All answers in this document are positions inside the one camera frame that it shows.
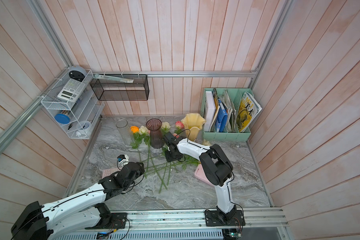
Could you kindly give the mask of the orange rose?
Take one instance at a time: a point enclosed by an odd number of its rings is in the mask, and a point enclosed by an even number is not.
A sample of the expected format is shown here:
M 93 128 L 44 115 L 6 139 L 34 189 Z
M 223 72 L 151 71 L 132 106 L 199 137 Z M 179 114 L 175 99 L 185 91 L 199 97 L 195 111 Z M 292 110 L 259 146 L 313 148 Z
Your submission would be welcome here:
M 132 136 L 133 136 L 133 142 L 131 143 L 131 147 L 138 151 L 139 159 L 141 161 L 142 159 L 141 159 L 141 153 L 139 150 L 139 146 L 142 144 L 143 141 L 139 140 L 139 133 L 138 133 L 139 128 L 137 126 L 131 126 L 130 130 L 131 130 Z

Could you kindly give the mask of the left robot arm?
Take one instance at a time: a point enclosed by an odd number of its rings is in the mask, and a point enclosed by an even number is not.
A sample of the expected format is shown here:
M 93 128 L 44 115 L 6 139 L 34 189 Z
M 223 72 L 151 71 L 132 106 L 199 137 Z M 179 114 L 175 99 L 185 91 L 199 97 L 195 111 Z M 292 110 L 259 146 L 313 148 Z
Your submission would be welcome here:
M 112 214 L 105 201 L 125 194 L 144 174 L 144 164 L 129 162 L 91 187 L 52 203 L 28 204 L 11 228 L 14 240 L 53 240 L 84 228 L 106 228 Z

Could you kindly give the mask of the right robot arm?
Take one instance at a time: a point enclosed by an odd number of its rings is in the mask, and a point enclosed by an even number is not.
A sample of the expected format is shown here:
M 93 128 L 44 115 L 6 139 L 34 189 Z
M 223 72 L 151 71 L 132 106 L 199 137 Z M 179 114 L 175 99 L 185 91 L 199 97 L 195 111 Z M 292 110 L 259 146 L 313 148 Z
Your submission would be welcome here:
M 180 161 L 186 155 L 200 161 L 208 181 L 215 187 L 218 203 L 215 210 L 205 210 L 208 227 L 245 226 L 244 210 L 232 199 L 233 165 L 219 145 L 201 145 L 179 135 L 166 133 L 163 140 L 167 162 Z

